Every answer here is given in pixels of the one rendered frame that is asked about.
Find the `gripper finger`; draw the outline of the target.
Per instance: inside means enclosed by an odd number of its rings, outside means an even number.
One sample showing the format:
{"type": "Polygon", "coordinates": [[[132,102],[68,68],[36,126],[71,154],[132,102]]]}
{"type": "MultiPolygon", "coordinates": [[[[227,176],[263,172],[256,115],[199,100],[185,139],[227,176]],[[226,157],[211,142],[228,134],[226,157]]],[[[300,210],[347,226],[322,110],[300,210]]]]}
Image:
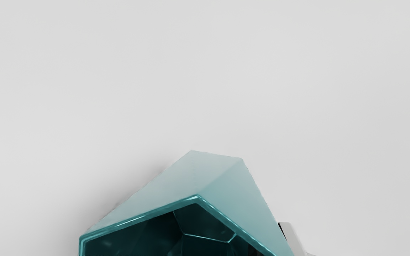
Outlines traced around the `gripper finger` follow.
{"type": "Polygon", "coordinates": [[[289,222],[278,222],[280,230],[283,232],[286,241],[292,250],[294,256],[316,256],[314,254],[308,253],[301,243],[295,229],[289,222]]]}

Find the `teal faceted mug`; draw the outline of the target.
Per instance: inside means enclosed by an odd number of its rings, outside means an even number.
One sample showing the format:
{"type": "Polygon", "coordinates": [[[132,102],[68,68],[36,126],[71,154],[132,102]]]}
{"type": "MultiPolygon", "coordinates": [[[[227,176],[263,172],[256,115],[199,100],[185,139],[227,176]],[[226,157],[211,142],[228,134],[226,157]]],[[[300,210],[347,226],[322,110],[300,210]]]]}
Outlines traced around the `teal faceted mug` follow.
{"type": "Polygon", "coordinates": [[[190,151],[94,224],[78,256],[294,256],[241,158],[190,151]]]}

